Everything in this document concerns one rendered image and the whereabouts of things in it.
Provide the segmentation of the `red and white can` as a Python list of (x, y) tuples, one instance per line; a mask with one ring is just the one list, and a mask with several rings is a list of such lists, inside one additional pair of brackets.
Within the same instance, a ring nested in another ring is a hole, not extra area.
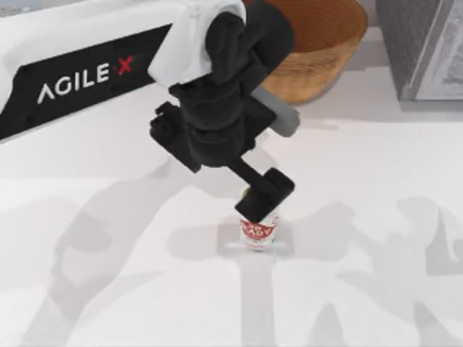
[(261, 222), (252, 222), (244, 217), (239, 219), (239, 240), (254, 251), (265, 251), (271, 248), (279, 229), (280, 211), (277, 207)]

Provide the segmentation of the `pale cabinet door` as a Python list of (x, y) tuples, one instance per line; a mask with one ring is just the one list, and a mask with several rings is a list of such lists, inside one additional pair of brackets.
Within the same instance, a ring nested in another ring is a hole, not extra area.
[(463, 0), (440, 0), (419, 63), (417, 100), (463, 101)]

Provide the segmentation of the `brown wooden bowl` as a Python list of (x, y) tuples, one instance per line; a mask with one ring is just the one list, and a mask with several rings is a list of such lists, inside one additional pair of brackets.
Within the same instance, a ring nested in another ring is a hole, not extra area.
[(290, 104), (303, 104), (327, 91), (357, 50), (368, 27), (358, 0), (268, 0), (289, 19), (293, 53), (263, 86)]

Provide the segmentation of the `grey cabinet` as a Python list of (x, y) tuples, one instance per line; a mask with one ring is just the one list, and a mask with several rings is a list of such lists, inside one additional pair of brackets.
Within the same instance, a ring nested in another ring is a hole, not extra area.
[(375, 0), (378, 23), (401, 103), (431, 103), (463, 112), (461, 100), (417, 100), (415, 74), (440, 0)]

